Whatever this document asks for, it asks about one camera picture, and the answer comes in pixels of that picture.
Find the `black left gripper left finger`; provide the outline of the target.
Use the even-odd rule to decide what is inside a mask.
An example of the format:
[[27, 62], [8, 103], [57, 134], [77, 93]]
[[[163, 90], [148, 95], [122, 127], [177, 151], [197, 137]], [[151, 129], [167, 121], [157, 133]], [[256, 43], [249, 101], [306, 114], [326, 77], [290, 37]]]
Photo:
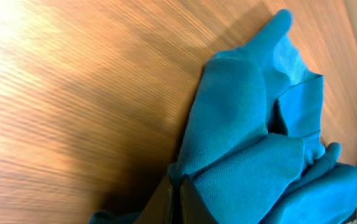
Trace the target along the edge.
[[165, 175], [134, 224], [170, 224], [174, 209], [174, 186]]

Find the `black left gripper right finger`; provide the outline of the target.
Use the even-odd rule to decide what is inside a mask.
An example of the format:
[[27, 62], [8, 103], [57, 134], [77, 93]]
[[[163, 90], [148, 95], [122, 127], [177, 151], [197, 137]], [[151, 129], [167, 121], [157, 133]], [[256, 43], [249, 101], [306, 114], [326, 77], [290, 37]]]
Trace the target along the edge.
[[217, 224], [191, 179], [183, 179], [179, 195], [183, 224]]

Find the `dark blue shirt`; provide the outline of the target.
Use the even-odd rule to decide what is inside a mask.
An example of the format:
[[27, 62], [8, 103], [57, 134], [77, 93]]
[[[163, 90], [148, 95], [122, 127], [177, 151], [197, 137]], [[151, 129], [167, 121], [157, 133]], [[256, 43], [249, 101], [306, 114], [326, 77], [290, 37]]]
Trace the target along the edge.
[[[321, 143], [322, 75], [309, 71], [280, 10], [245, 45], [205, 65], [181, 149], [168, 173], [171, 223], [191, 179], [217, 223], [343, 223], [357, 206], [357, 167]], [[91, 223], [134, 223], [99, 211]]]

